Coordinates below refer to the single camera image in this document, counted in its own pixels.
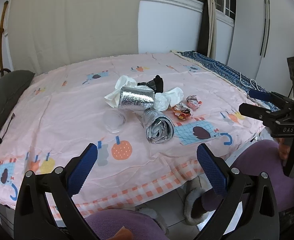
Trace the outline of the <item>person right hand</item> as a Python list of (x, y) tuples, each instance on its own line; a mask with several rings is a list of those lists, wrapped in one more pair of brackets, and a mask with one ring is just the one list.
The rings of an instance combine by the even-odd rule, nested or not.
[(290, 152), (290, 147), (288, 145), (285, 145), (285, 139), (284, 138), (279, 138), (278, 143), (279, 143), (279, 156), (280, 156), (280, 159), (287, 160), (289, 152)]

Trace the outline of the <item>person left hand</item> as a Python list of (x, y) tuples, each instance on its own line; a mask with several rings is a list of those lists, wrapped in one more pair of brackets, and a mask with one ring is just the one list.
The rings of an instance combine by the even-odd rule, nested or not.
[(109, 240), (133, 240), (133, 233), (124, 226)]

